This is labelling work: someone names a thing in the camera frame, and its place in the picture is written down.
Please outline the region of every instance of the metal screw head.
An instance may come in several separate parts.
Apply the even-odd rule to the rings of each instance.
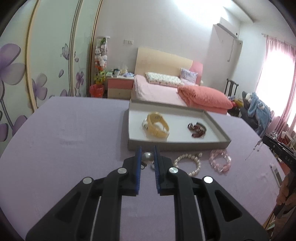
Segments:
[[[119,168],[119,169],[117,170],[117,172],[118,172],[119,174],[125,174],[125,173],[127,172],[127,169],[125,169],[124,167],[121,167],[121,168]]]
[[[205,183],[212,183],[213,179],[211,177],[204,177]]]
[[[90,177],[85,177],[82,181],[84,184],[90,184],[92,182],[92,179]]]
[[[169,169],[169,172],[170,173],[177,173],[179,170],[178,170],[178,168],[176,168],[176,167],[171,167],[170,169]]]

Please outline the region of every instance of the red trash bin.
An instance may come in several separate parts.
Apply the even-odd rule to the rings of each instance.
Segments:
[[[91,97],[102,98],[105,91],[105,87],[103,85],[92,85],[89,88],[89,92]]]

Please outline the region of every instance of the pink beaded bracelet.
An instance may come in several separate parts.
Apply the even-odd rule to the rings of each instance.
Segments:
[[[216,156],[221,155],[225,158],[227,164],[221,165],[216,163],[214,160]],[[221,173],[226,173],[229,171],[230,166],[231,166],[231,157],[227,154],[226,150],[213,150],[210,153],[210,159],[209,162],[211,164],[211,167],[215,169],[217,172]]]

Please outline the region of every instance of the white tray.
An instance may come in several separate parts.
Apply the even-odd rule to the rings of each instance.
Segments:
[[[159,112],[170,127],[170,135],[159,139],[142,128],[142,122],[151,112]],[[187,126],[199,122],[207,128],[202,138],[192,138]],[[169,104],[131,100],[128,110],[128,149],[152,150],[158,145],[162,151],[190,151],[224,149],[231,142],[229,136],[204,110]]]

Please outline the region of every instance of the cup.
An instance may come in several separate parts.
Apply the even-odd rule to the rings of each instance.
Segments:
[[[120,70],[116,70],[116,71],[114,71],[114,75],[115,75],[115,77],[118,77],[119,74],[120,74]]]

